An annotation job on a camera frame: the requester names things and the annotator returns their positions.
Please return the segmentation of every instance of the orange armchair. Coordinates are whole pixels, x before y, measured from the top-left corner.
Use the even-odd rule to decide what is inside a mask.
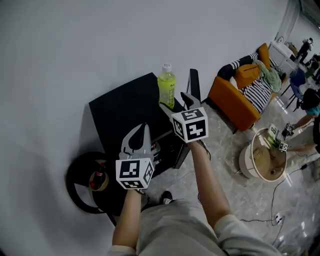
[[[208,97],[227,115],[239,131],[249,129],[259,118],[256,108],[228,80],[217,76]]]

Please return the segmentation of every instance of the bottle cap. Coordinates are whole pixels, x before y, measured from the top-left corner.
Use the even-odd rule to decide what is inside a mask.
[[[165,63],[162,65],[162,72],[169,73],[172,70],[172,66],[170,63]]]

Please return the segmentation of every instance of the green tea bottle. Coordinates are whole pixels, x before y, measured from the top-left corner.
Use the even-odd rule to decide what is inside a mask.
[[[175,106],[176,76],[171,70],[171,64],[162,65],[162,73],[158,76],[158,86],[159,103],[162,102],[173,109]]]

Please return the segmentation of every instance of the plastic bottle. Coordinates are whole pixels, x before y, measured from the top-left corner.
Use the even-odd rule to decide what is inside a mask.
[[[102,184],[105,182],[106,180],[106,174],[104,171],[105,168],[106,168],[105,164],[101,163],[99,170],[96,170],[94,172],[93,181],[91,181],[89,184],[93,190],[98,190],[102,186]]]
[[[171,64],[162,65],[162,73],[158,76],[158,86],[159,103],[162,102],[173,109],[175,106],[176,76],[171,70]]]

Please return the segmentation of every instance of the black shoe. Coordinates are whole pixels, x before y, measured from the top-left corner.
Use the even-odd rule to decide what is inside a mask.
[[[172,194],[169,191],[164,191],[162,196],[161,196],[161,200],[160,200],[160,204],[163,205],[168,205],[170,204],[170,202],[173,200]]]

